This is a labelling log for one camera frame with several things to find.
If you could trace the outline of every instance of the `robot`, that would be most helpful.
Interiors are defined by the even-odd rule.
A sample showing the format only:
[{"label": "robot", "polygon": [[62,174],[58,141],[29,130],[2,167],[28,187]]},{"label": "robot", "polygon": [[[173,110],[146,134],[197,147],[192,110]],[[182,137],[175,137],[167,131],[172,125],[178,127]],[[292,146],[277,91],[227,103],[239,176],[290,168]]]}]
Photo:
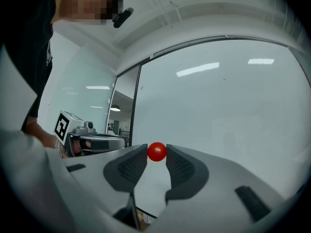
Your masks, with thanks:
[{"label": "robot", "polygon": [[[76,118],[66,117],[71,121],[64,142],[78,137],[97,147],[85,150],[85,156],[61,159],[32,137],[1,131],[0,159],[11,188],[56,232],[137,232],[134,188],[147,166],[148,145],[125,148],[123,138],[97,134],[93,123],[80,120],[76,126]],[[166,209],[147,232],[264,232],[296,201],[285,201],[230,160],[170,144],[166,148],[172,188],[163,198]]]}]

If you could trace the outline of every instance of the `person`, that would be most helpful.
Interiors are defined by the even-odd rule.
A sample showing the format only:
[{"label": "person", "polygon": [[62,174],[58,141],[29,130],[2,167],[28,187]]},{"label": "person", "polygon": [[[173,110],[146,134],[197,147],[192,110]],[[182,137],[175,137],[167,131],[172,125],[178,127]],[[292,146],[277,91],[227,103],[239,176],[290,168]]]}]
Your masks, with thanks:
[{"label": "person", "polygon": [[[37,123],[38,109],[45,84],[52,70],[50,39],[53,23],[59,20],[86,24],[103,24],[118,15],[119,0],[11,0],[3,21],[4,43],[16,68],[37,98],[28,113],[22,130],[38,138],[45,147],[54,148],[56,136]],[[81,153],[79,141],[73,141],[75,155]],[[61,154],[65,157],[64,148]]]}]

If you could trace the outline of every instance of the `white surface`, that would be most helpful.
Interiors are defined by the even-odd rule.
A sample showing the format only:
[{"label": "white surface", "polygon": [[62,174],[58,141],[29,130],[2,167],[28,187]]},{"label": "white surface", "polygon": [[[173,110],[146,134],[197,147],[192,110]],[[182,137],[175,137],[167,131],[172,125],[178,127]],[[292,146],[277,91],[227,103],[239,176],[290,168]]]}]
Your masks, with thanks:
[{"label": "white surface", "polygon": [[134,99],[138,71],[139,66],[118,77],[115,89],[127,97]]},{"label": "white surface", "polygon": [[107,134],[116,135],[112,130],[107,130]]},{"label": "white surface", "polygon": [[[69,23],[61,21],[55,23],[54,27],[79,46],[83,46],[85,43],[94,46],[94,49],[103,57],[104,62],[112,68],[118,67],[124,50],[144,36],[161,28],[165,28],[165,31],[173,35],[176,33],[176,27],[183,24],[183,27],[187,28],[185,22],[188,19],[196,20],[196,17],[199,16],[241,15],[257,19],[259,24],[263,22],[274,24],[279,29],[296,35],[299,38],[299,44],[301,44],[302,36],[305,33],[300,23],[297,23],[295,17],[293,18],[292,12],[284,0],[124,0],[124,8],[127,7],[134,8],[134,13],[119,29],[113,27],[112,21],[101,26],[74,24],[74,27],[65,25]],[[164,13],[172,23],[173,30],[168,25]],[[209,23],[202,26],[204,25],[207,25],[206,32],[213,31],[208,27]],[[190,36],[191,33],[181,35],[180,40],[188,35]],[[162,36],[159,39],[155,38],[154,41],[161,41],[161,39]],[[154,44],[150,40],[146,42],[150,45]]]},{"label": "white surface", "polygon": [[[114,123],[114,120],[109,119],[108,123],[111,125],[111,123]],[[130,131],[130,123],[119,121],[119,129],[121,129],[122,131]]]},{"label": "white surface", "polygon": [[53,68],[47,84],[45,85],[40,107],[38,111],[38,124],[46,130],[51,132],[51,125],[49,125],[50,121],[48,118],[48,110],[49,105],[52,99],[52,95],[55,92],[56,85],[59,79],[62,77],[62,74],[72,58],[79,51],[80,47],[64,38],[57,32],[53,33],[53,37],[51,38],[51,53],[52,53],[52,62]]},{"label": "white surface", "polygon": [[185,41],[216,35],[261,37],[301,49],[290,35],[270,23],[244,16],[209,15],[186,19],[182,25],[175,23],[172,29],[163,27],[144,36],[126,49],[117,72],[121,73],[165,48]]},{"label": "white surface", "polygon": [[117,112],[110,110],[109,119],[123,122],[131,122],[133,99],[115,90],[111,104],[118,105],[121,111]]},{"label": "white surface", "polygon": [[[250,59],[275,61],[256,65]],[[217,62],[218,68],[177,76]],[[288,198],[310,167],[310,111],[310,86],[287,48],[249,40],[210,42],[142,66],[133,145],[159,141],[235,161]],[[135,188],[137,206],[158,216],[169,189],[165,160],[148,159]]]},{"label": "white surface", "polygon": [[[105,132],[109,103],[116,76],[88,47],[81,48],[58,80],[47,113],[46,130],[53,132],[60,110],[92,121],[99,133]],[[86,86],[108,86],[107,89],[87,89]]]},{"label": "white surface", "polygon": [[36,97],[3,45],[0,50],[0,129],[19,131]]}]

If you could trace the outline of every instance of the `white wall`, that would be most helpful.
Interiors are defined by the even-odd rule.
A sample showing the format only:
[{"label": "white wall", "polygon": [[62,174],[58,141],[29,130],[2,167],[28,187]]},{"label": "white wall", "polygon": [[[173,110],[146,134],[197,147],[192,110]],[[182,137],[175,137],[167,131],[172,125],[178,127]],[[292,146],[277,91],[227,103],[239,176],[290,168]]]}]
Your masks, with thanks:
[{"label": "white wall", "polygon": [[[114,123],[114,120],[109,119],[108,123],[109,124]],[[122,131],[130,131],[130,123],[119,121],[119,129],[121,129]]]},{"label": "white wall", "polygon": [[119,122],[119,129],[122,131],[130,131],[130,123],[129,122]]},{"label": "white wall", "polygon": [[89,45],[106,65],[112,69],[117,68],[123,51],[114,50],[115,47],[109,43],[109,36],[102,30],[102,26],[83,25],[61,20],[56,22],[53,28],[77,46]]},{"label": "white wall", "polygon": [[75,54],[79,51],[80,47],[73,42],[69,41],[62,35],[54,32],[51,38],[51,53],[53,57],[53,68],[45,86],[40,107],[38,111],[38,123],[40,126],[47,130],[47,115],[52,95],[55,91],[56,85],[61,78],[67,65],[73,59]]},{"label": "white wall", "polygon": [[116,90],[131,99],[134,99],[135,86],[138,76],[138,67],[134,68],[117,79]]},{"label": "white wall", "polygon": [[175,23],[172,29],[169,27],[158,29],[128,47],[122,55],[117,72],[121,73],[139,61],[151,56],[153,53],[176,44],[224,34],[262,37],[303,51],[291,36],[284,33],[278,27],[270,23],[265,23],[262,20],[229,15],[194,17],[183,21],[182,24]]},{"label": "white wall", "polygon": [[109,119],[130,122],[131,121],[131,113],[127,111],[110,111]]},{"label": "white wall", "polygon": [[[250,59],[273,62],[251,65]],[[208,69],[210,63],[219,66]],[[196,67],[206,70],[177,75]],[[309,173],[310,111],[308,80],[286,47],[249,40],[204,43],[142,66],[133,145],[159,141],[232,160],[287,199]],[[148,160],[135,187],[137,207],[158,216],[170,185],[165,160]]]},{"label": "white wall", "polygon": [[[51,93],[45,130],[52,133],[60,110],[92,121],[96,131],[104,133],[115,74],[89,46],[82,47],[64,69]],[[109,89],[87,89],[107,86]]]}]

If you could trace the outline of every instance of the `black t-shirt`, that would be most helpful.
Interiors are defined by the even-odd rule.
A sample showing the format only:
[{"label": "black t-shirt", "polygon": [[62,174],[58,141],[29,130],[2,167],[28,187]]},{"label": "black t-shirt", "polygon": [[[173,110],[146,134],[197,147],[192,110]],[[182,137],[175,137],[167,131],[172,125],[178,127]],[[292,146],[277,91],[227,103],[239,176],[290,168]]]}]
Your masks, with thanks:
[{"label": "black t-shirt", "polygon": [[6,8],[6,20],[2,22],[3,43],[16,68],[37,94],[29,116],[38,117],[41,96],[52,69],[51,20],[56,4],[55,0],[11,1],[14,9]]}]

